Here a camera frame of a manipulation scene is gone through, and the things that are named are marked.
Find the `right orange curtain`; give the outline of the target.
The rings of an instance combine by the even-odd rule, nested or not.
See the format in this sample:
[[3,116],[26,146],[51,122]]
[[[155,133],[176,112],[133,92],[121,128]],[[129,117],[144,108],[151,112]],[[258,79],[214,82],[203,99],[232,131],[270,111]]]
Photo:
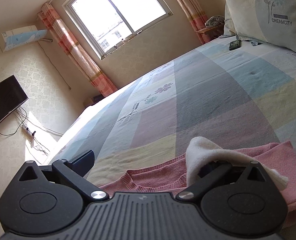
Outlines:
[[195,31],[201,44],[208,43],[210,38],[206,34],[201,34],[198,31],[205,28],[205,23],[208,17],[205,11],[201,8],[197,0],[176,0],[184,11],[188,21],[190,22],[192,29]]

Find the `pink and white knit sweater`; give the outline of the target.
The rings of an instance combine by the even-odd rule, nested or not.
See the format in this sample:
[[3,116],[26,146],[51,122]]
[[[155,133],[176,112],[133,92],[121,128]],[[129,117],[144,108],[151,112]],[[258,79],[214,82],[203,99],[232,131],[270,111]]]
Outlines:
[[287,225],[296,223],[296,150],[290,141],[272,142],[253,148],[227,150],[204,137],[191,139],[186,152],[164,163],[127,170],[118,180],[103,185],[112,195],[123,192],[171,192],[177,194],[198,179],[212,161],[225,160],[242,167],[258,161],[281,191],[288,205]]

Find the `patchwork pastel bed sheet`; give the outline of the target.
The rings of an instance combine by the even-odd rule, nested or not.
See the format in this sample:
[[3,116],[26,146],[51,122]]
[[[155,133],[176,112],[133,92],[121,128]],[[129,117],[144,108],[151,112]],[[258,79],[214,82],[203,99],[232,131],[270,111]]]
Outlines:
[[[245,44],[230,51],[214,40],[140,77],[87,107],[59,140],[59,157],[95,153],[89,180],[113,181],[128,167],[156,164],[185,152],[204,136],[227,148],[290,139],[295,155],[265,155],[274,166],[296,172],[296,53],[281,47]],[[206,193],[195,204],[168,193],[119,193],[93,204],[62,239],[232,239],[235,226],[254,238],[252,226],[287,217],[278,194],[262,213],[239,215],[228,205],[229,187]]]

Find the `white wall power strip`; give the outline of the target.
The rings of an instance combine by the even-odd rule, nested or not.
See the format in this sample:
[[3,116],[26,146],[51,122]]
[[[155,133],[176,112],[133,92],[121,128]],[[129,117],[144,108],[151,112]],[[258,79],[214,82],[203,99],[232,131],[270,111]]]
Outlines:
[[22,124],[21,127],[31,138],[35,138],[36,131],[32,132],[25,124]]

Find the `wall mounted air conditioner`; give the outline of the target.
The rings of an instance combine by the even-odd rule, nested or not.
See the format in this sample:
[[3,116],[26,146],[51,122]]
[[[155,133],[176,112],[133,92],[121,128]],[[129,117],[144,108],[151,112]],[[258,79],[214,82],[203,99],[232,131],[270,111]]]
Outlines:
[[0,48],[2,52],[38,41],[44,38],[47,29],[38,30],[35,25],[4,31],[0,35]]

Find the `wall mounted black television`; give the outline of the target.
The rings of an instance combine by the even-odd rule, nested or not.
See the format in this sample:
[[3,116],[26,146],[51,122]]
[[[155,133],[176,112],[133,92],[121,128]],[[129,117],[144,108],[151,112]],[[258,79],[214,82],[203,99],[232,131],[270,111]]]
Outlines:
[[14,75],[0,82],[0,122],[28,100]]

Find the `orange curtain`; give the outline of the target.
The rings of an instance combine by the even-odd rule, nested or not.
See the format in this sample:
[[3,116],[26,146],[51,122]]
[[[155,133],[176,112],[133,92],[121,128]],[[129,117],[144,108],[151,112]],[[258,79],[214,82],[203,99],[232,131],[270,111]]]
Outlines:
[[45,3],[38,13],[38,17],[45,25],[52,37],[75,66],[82,72],[89,83],[104,97],[117,91],[117,87],[93,61],[85,49],[80,45],[70,29],[50,3]]
[[201,44],[208,43],[210,38],[206,34],[201,34],[198,31],[205,28],[205,23],[208,17],[205,11],[201,8],[197,0],[176,0],[184,11],[188,21],[190,22],[192,29],[195,31]]

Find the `wooden nightstand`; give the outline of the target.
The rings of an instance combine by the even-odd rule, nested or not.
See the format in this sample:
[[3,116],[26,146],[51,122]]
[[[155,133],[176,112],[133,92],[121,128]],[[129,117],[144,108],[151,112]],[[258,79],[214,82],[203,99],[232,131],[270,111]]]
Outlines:
[[203,39],[205,43],[212,41],[224,33],[224,24],[217,25],[214,27],[205,27],[197,31],[198,35]]

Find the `near patchwork pillow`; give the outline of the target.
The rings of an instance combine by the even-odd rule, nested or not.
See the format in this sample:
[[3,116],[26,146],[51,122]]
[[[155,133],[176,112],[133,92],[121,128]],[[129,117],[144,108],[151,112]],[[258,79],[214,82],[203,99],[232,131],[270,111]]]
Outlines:
[[243,40],[270,43],[296,52],[296,0],[225,0]]

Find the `left orange curtain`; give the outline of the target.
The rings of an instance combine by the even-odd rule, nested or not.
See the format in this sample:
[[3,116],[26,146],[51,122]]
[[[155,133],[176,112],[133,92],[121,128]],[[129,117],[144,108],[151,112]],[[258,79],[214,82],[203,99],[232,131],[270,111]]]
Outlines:
[[104,97],[117,91],[117,87],[93,61],[85,49],[80,45],[70,29],[50,3],[45,3],[38,13],[38,17],[45,25],[52,37],[75,66],[82,72],[89,83]]

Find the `small dark object on bed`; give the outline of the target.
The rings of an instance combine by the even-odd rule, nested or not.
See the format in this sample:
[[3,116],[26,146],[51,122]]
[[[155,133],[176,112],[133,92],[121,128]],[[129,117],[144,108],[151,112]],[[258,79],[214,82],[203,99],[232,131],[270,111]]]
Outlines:
[[236,50],[240,47],[241,47],[241,40],[240,39],[234,40],[234,41],[230,42],[230,44],[229,44],[229,50]]

